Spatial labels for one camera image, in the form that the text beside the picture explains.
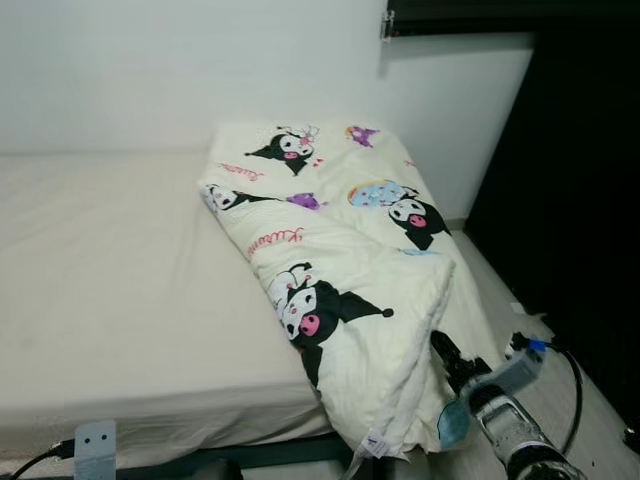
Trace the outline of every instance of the folded blanket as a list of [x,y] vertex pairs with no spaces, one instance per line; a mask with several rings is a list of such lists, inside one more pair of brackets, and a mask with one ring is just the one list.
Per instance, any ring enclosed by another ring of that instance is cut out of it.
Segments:
[[455,262],[431,246],[449,232],[395,136],[230,125],[199,188],[354,450],[403,457],[464,438],[429,348],[455,284]]

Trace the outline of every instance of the floor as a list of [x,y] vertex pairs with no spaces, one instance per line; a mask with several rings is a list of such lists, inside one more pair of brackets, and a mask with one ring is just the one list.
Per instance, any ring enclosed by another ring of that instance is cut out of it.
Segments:
[[[471,241],[459,231],[453,237],[476,278],[487,316],[493,322],[497,338],[507,345],[511,334],[550,339],[550,330],[537,317],[517,314],[516,302],[506,285],[482,257]],[[550,353],[539,380],[517,395],[518,400],[537,420],[547,437],[556,445],[564,441],[573,416],[575,390],[571,369],[564,358]],[[584,404],[580,428],[569,460],[590,480],[624,480],[640,478],[638,456],[621,441],[624,424],[593,382],[584,375]],[[478,435],[463,451],[431,455],[411,455],[412,464],[390,465],[397,480],[473,480],[505,478],[488,442]],[[340,478],[337,462],[244,470],[247,480]]]

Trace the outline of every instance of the black cable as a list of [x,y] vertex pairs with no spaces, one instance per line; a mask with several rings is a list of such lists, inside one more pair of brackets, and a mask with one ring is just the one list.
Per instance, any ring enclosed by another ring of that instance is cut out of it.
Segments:
[[55,444],[49,450],[44,452],[43,454],[38,455],[37,457],[29,460],[22,467],[20,467],[16,472],[9,477],[9,480],[17,480],[20,475],[29,470],[35,464],[40,463],[41,461],[47,458],[59,458],[60,460],[66,460],[67,458],[73,457],[73,453],[75,450],[75,440],[65,440],[64,442],[60,442]]
[[569,450],[573,445],[573,440],[576,438],[576,433],[578,433],[578,427],[580,426],[580,419],[582,418],[582,374],[580,373],[580,367],[578,366],[578,362],[571,355],[571,352],[566,348],[563,348],[557,345],[554,342],[547,343],[547,346],[555,350],[556,352],[564,355],[564,357],[571,365],[571,370],[573,371],[573,378],[576,384],[576,408],[573,414],[573,420],[571,421],[571,428],[569,429],[569,433],[567,434],[567,439],[564,441],[564,445],[560,449],[560,453],[562,455],[567,456]]

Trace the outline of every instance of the white wall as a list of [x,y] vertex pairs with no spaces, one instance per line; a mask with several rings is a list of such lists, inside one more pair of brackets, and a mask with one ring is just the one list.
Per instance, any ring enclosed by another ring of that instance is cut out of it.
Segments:
[[526,35],[378,41],[383,0],[0,3],[0,152],[204,149],[215,122],[368,116],[466,216]]

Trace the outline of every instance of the bed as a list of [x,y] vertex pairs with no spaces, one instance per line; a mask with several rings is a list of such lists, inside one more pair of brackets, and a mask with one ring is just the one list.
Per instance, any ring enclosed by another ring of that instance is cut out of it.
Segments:
[[[332,430],[269,298],[199,197],[206,163],[0,158],[0,475],[99,419],[118,422],[121,469]],[[490,344],[497,365],[468,267],[452,241],[434,246],[456,263],[444,317],[470,320],[456,343]],[[52,468],[29,474],[71,473]]]

